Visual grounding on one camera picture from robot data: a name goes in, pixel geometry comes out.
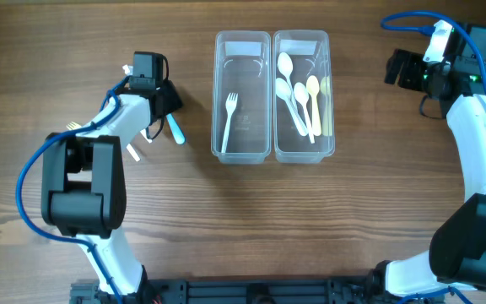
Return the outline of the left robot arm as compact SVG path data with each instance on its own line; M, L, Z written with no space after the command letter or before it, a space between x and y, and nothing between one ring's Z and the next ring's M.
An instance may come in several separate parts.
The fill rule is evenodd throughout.
M42 218L58 229L58 241L84 251L100 280L94 298L101 303L160 301L122 229L122 152L139 133L154 139L149 126L181 106L167 58L135 52L132 71L107 91L99 113L81 128L50 134L41 148Z

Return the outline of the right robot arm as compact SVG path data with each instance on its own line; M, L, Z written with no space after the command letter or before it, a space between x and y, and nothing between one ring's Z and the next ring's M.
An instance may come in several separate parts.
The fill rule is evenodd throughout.
M419 32L430 38L426 52L395 50L385 81L439 102L456 141L465 198L427 251L369 272L369 303L436 303L447 293L486 291L486 27L437 15Z

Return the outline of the white plastic spoon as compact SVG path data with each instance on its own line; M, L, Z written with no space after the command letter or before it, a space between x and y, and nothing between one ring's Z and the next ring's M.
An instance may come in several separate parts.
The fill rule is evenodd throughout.
M308 108L307 108L307 103L309 101L309 94L308 94L306 87L301 82L298 82L294 85L294 97L295 97L296 101L303 108L303 112L304 112L304 116L305 116L305 125L306 125L307 131L308 131L310 143L314 144L315 138L314 138L314 134L313 134L313 128L312 128L312 124L311 124L310 115L309 115Z
M296 101L294 99L293 85L291 84L290 81L290 75L293 72L293 62L290 56L286 52L280 52L278 54L277 63L278 63L279 72L285 77L285 80L289 86L290 100L292 101L294 108L297 108Z
M292 117L298 133L300 134L300 136L304 137L308 135L308 130L304 125L299 113L297 112L296 105L292 101L292 93L292 89L289 87L288 83L284 79L275 79L275 94L278 98L285 101L286 106L289 109L289 114Z

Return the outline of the yellow plastic spoon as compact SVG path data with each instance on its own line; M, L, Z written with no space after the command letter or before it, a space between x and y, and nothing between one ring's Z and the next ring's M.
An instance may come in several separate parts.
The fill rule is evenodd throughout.
M320 93L320 84L318 78L315 75L311 75L306 81L306 89L311 98L311 126L313 134L315 136L320 136L321 130L321 119L318 106L317 96Z

